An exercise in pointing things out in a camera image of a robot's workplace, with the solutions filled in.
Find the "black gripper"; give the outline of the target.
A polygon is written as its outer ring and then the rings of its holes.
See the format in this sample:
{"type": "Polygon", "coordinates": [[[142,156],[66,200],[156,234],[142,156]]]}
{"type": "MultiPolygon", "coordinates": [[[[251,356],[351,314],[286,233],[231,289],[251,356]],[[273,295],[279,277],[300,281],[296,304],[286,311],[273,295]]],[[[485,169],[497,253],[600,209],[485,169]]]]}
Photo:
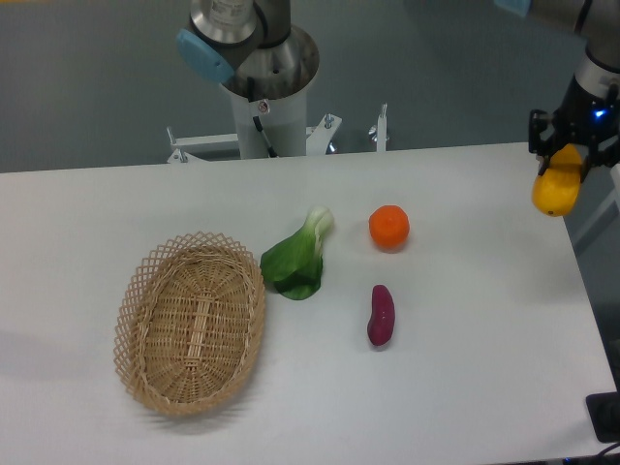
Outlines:
{"type": "Polygon", "coordinates": [[[532,109],[528,120],[528,150],[539,161],[538,175],[550,167],[557,145],[588,145],[580,169],[583,183],[593,168],[619,163],[619,81],[603,85],[602,96],[584,89],[573,77],[560,107],[552,113],[532,109]],[[607,146],[600,148],[600,143],[607,146]]]}

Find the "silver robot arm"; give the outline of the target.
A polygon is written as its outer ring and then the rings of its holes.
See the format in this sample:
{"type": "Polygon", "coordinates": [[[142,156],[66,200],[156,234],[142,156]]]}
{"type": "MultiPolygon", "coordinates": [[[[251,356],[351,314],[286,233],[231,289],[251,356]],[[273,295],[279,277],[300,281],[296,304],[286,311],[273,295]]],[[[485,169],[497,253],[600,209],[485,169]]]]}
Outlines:
{"type": "MultiPolygon", "coordinates": [[[[584,180],[619,161],[619,4],[616,1],[499,1],[497,7],[583,38],[584,56],[560,107],[531,111],[528,144],[551,170],[568,145],[584,180]]],[[[288,1],[194,1],[175,38],[183,61],[232,100],[245,159],[304,156],[306,92],[317,75],[315,41],[291,22],[288,1]]]]}

